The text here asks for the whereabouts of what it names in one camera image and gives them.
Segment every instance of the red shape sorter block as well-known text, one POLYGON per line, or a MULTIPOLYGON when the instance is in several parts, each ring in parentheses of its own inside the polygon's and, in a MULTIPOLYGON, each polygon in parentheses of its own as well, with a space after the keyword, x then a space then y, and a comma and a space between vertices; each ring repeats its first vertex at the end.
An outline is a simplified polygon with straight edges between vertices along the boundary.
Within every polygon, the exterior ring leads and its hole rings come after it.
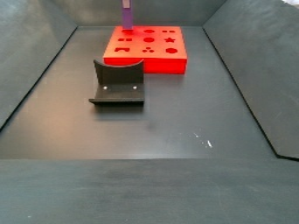
POLYGON ((125 66, 144 60, 145 74, 184 74, 187 52, 181 28, 176 26, 135 26, 124 31, 117 26, 107 50, 104 62, 125 66))

